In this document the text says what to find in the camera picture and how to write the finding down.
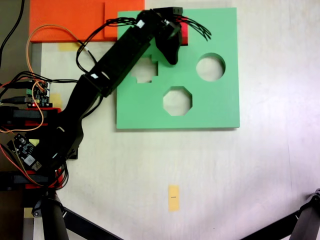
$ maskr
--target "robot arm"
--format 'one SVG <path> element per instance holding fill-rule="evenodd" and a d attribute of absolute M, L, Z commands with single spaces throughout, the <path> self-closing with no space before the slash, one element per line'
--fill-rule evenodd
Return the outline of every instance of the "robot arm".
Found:
<path fill-rule="evenodd" d="M 182 15 L 182 8 L 142 11 L 113 47 L 78 80 L 64 111 L 48 123 L 46 137 L 40 139 L 30 156 L 32 168 L 41 173 L 58 169 L 79 147 L 83 139 L 82 119 L 99 96 L 105 98 L 123 81 L 155 38 L 167 61 L 175 65 L 182 43 L 181 25 L 170 21 Z"/>

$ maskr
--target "white label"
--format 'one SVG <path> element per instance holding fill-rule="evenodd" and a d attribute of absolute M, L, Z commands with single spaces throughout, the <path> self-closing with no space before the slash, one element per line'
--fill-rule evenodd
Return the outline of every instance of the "white label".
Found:
<path fill-rule="evenodd" d="M 93 77 L 94 79 L 97 79 L 97 78 L 98 78 L 98 75 L 95 74 L 95 73 L 92 73 L 92 74 L 91 74 L 91 77 Z"/>
<path fill-rule="evenodd" d="M 41 163 L 36 161 L 35 164 L 32 166 L 32 169 L 35 171 L 38 171 L 38 169 L 41 167 L 42 167 Z"/>
<path fill-rule="evenodd" d="M 137 27 L 142 28 L 145 25 L 145 22 L 142 20 L 139 20 L 138 23 L 136 24 Z"/>
<path fill-rule="evenodd" d="M 25 162 L 28 166 L 31 166 L 31 164 L 33 164 L 33 163 L 35 162 L 35 159 L 34 159 L 33 156 L 28 155 L 28 156 L 25 158 L 24 162 Z"/>

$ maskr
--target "green foam board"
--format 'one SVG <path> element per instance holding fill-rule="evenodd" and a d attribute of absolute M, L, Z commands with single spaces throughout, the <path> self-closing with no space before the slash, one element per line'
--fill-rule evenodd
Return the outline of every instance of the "green foam board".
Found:
<path fill-rule="evenodd" d="M 119 12 L 119 17 L 135 18 L 139 12 Z M 151 83 L 137 83 L 129 73 L 117 88 L 116 126 L 118 129 L 238 128 L 239 80 L 236 8 L 186 9 L 184 16 L 204 25 L 212 33 L 206 41 L 188 27 L 188 46 L 182 46 L 178 63 L 169 65 L 155 42 L 142 57 L 158 62 L 158 76 Z M 118 28 L 121 36 L 127 27 Z M 203 80 L 196 71 L 207 54 L 220 56 L 225 63 L 223 76 Z M 184 87 L 192 95 L 192 108 L 182 116 L 170 115 L 163 98 L 172 88 Z"/>

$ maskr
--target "black tripod leg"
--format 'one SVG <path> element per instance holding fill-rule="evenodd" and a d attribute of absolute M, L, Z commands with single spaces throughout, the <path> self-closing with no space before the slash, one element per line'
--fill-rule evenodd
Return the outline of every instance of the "black tripod leg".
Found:
<path fill-rule="evenodd" d="M 298 221 L 299 211 L 276 221 L 242 240 L 281 240 L 289 236 Z"/>
<path fill-rule="evenodd" d="M 87 240 L 123 240 L 75 212 L 64 208 L 64 222 L 67 229 Z"/>
<path fill-rule="evenodd" d="M 51 199 L 41 204 L 45 240 L 69 240 L 61 206 Z"/>
<path fill-rule="evenodd" d="M 316 240 L 320 227 L 318 212 L 312 205 L 304 209 L 295 225 L 290 240 Z"/>

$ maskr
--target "yellow sticky note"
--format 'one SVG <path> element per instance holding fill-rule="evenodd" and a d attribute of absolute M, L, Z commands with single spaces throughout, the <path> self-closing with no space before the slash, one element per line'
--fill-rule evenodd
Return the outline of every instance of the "yellow sticky note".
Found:
<path fill-rule="evenodd" d="M 180 209 L 179 202 L 180 202 L 179 186 L 169 185 L 169 188 L 168 188 L 169 212 L 179 211 Z"/>
<path fill-rule="evenodd" d="M 50 103 L 54 108 L 62 109 L 62 99 L 60 93 L 50 93 Z"/>
<path fill-rule="evenodd" d="M 60 42 L 58 43 L 58 49 L 60 52 L 76 52 L 80 47 L 78 42 Z"/>
<path fill-rule="evenodd" d="M 33 146 L 37 146 L 40 142 L 39 139 L 29 139 L 29 142 L 33 145 Z"/>

